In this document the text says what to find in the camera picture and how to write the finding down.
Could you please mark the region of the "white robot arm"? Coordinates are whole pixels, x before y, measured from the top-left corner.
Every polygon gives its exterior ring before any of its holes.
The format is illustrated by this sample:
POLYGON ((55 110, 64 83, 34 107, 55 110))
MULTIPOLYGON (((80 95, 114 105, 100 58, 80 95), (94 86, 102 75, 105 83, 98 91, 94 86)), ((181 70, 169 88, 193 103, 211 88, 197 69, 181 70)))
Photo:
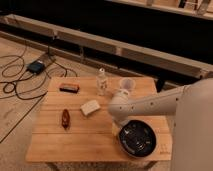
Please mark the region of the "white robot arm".
POLYGON ((175 115, 171 171, 213 171, 213 78, 131 100, 118 90, 109 103, 113 120, 131 115, 175 115))

